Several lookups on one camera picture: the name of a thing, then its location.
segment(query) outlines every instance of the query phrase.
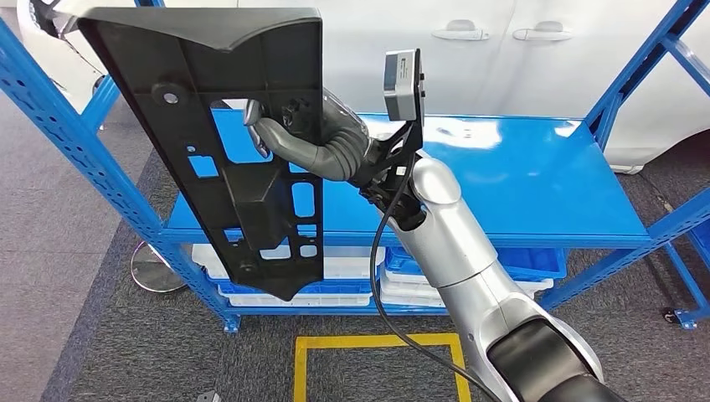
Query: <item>floor marking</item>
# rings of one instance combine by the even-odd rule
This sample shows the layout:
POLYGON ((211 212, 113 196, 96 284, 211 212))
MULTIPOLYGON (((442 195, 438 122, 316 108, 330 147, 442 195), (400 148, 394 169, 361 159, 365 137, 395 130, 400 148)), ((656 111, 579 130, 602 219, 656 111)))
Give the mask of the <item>floor marking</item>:
MULTIPOLYGON (((416 333, 410 338, 423 346, 448 346, 454 364, 465 367, 464 353, 461 350, 459 336, 455 333, 416 333)), ((294 402, 306 402, 306 372, 308 349, 344 349, 344 348, 396 348, 408 346, 396 335, 349 335, 341 337, 298 337, 294 365, 294 402)), ((460 402, 471 402, 471 390, 468 381, 459 374, 455 375, 456 391, 460 402)))

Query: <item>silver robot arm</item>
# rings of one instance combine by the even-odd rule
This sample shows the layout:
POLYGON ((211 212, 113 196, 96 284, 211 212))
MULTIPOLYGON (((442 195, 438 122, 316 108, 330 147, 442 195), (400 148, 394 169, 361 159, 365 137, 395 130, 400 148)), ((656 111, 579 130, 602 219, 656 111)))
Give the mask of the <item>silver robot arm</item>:
MULTIPOLYGON (((600 385, 604 377, 591 347, 533 301, 498 262, 451 170, 422 158, 410 185, 424 205, 424 222, 412 230, 401 230, 394 219, 388 224, 439 291, 468 370, 504 402, 555 400, 548 394, 568 380, 608 391, 600 385)), ((575 399, 562 400, 585 399, 575 393, 575 399)))
POLYGON ((323 129, 332 135, 323 147, 295 141, 281 124, 261 118, 255 103, 244 123, 262 154, 271 150, 324 178, 347 180, 381 211, 396 205, 388 225, 439 291, 467 371, 501 402, 623 401, 603 385, 591 347, 506 273, 444 163, 419 152, 405 195, 393 197, 404 158, 421 148, 423 79, 418 50, 388 53, 385 103, 390 120, 407 122, 386 142, 368 138, 362 121, 327 91, 323 129))

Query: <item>car door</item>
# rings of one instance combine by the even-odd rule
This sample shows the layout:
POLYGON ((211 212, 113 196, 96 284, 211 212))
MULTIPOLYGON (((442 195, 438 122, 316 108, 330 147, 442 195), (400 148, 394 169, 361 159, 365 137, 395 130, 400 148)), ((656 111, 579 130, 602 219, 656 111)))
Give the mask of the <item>car door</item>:
POLYGON ((673 3, 517 2, 480 113, 585 116, 673 3))
POLYGON ((315 7, 323 17, 324 85, 355 111, 384 112, 384 55, 421 48, 428 113, 476 114, 513 0, 240 0, 315 7))
MULTIPOLYGON (((681 40, 710 64, 710 10, 681 40)), ((710 128, 710 97, 666 54, 619 109, 605 156, 622 172, 637 172, 678 142, 710 128)))

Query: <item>round metal base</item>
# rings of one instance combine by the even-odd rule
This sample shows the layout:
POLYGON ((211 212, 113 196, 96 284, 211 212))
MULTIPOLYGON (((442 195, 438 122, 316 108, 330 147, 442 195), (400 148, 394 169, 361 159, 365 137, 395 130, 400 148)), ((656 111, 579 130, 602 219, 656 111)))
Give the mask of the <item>round metal base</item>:
POLYGON ((183 279, 173 272, 145 241, 133 251, 131 276, 138 286, 156 293, 176 291, 185 286, 183 279))

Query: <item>black arm segment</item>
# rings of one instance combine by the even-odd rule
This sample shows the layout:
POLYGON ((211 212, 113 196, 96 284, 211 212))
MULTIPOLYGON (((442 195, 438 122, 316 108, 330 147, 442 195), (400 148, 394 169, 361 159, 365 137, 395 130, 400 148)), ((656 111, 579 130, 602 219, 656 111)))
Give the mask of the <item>black arm segment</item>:
POLYGON ((545 320, 523 323, 488 358, 521 402, 624 402, 545 320))
POLYGON ((577 375, 547 392, 540 402, 625 402, 592 375, 577 375))

